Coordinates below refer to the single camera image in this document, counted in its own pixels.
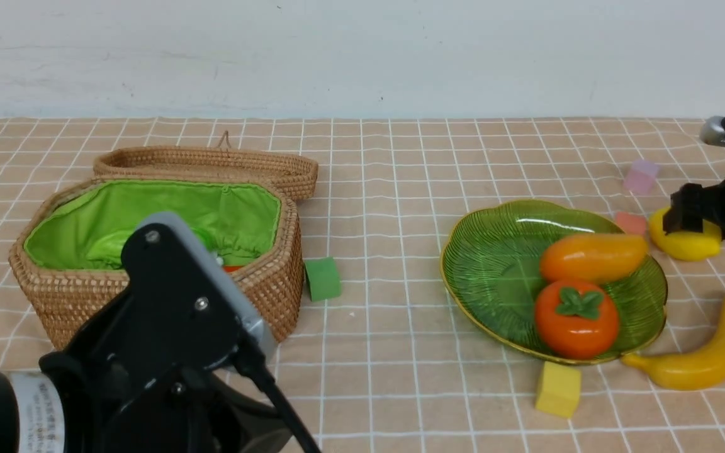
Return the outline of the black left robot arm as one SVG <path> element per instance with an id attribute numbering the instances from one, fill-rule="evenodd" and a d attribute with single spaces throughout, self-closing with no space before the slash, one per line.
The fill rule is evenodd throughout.
<path id="1" fill-rule="evenodd" d="M 292 438 L 276 409 L 187 368 L 138 389 L 113 361 L 61 352 L 0 371 L 0 452 L 279 452 Z"/>

